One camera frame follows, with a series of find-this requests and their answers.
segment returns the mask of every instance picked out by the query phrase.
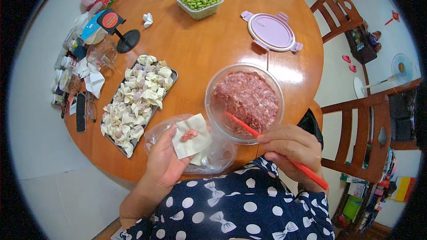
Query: pink slippers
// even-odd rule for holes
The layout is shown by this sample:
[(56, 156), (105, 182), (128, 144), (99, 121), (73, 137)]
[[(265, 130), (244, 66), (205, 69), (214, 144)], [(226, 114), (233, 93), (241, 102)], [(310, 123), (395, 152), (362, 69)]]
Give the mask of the pink slippers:
[(349, 69), (350, 69), (350, 71), (352, 71), (352, 72), (357, 72), (357, 68), (356, 68), (356, 66), (354, 66), (354, 65), (350, 65), (348, 68), (349, 68)]
[(349, 56), (345, 56), (345, 55), (343, 55), (343, 56), (342, 56), (342, 59), (343, 59), (344, 61), (348, 62), (348, 63), (351, 63), (351, 60), (350, 60), (350, 57), (349, 57)]

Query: navy blue shirt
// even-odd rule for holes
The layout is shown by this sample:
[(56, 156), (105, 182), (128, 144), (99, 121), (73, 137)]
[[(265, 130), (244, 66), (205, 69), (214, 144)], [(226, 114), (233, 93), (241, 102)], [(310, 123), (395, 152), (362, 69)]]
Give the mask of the navy blue shirt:
[(157, 206), (120, 234), (134, 239), (334, 239), (325, 193), (294, 196), (274, 163), (259, 157), (213, 178), (177, 182)]

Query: white fan base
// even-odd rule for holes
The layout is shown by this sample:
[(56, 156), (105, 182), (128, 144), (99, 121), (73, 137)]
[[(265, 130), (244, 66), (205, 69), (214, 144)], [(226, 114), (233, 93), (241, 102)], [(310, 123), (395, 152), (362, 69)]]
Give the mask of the white fan base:
[(363, 83), (362, 83), (362, 81), (360, 80), (360, 78), (359, 77), (355, 77), (354, 79), (353, 79), (353, 87), (354, 87), (354, 92), (356, 93), (356, 97), (358, 98), (358, 99), (360, 99), (360, 98), (365, 98), (366, 97), (366, 95), (365, 95), (365, 91), (364, 90), (362, 90), (362, 87), (363, 87), (364, 85), (363, 85)]

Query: round wooden table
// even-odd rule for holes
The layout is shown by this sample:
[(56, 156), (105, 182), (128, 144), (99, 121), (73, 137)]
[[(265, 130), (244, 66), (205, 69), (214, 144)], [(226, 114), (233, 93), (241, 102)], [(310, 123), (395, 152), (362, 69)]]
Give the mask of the round wooden table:
[[(297, 124), (312, 102), (323, 70), (323, 43), (316, 20), (304, 0), (225, 0), (218, 12), (203, 20), (193, 20), (175, 0), (116, 0), (111, 6), (126, 22), (120, 32), (141, 32), (139, 43), (128, 53), (118, 54), (114, 70), (101, 70), (105, 83), (96, 100), (97, 121), (88, 120), (86, 132), (77, 133), (75, 115), (65, 116), (71, 137), (80, 150), (99, 168), (126, 180), (137, 182), (145, 172), (147, 155), (141, 138), (131, 158), (125, 157), (100, 130), (103, 107), (107, 105), (122, 81), (125, 70), (136, 58), (150, 54), (166, 60), (175, 69), (178, 80), (163, 100), (146, 131), (159, 122), (184, 113), (202, 113), (205, 89), (211, 77), (223, 67), (237, 62), (250, 62), (268, 69), (281, 83), (285, 96), (283, 123)], [(262, 52), (252, 41), (243, 11), (289, 16), (296, 40), (304, 46), (297, 53)], [(144, 28), (143, 14), (153, 15), (153, 24)], [(263, 154), (259, 145), (239, 146), (230, 169)], [(181, 179), (194, 178), (184, 175)]]

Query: pink container lid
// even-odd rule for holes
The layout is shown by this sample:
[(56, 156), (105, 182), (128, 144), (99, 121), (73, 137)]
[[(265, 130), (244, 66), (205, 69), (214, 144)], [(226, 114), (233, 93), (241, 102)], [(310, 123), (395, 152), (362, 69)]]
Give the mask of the pink container lid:
[(295, 35), (287, 24), (288, 16), (284, 13), (280, 12), (274, 16), (245, 11), (241, 16), (248, 22), (254, 42), (264, 49), (281, 52), (301, 50), (302, 44), (295, 41)]

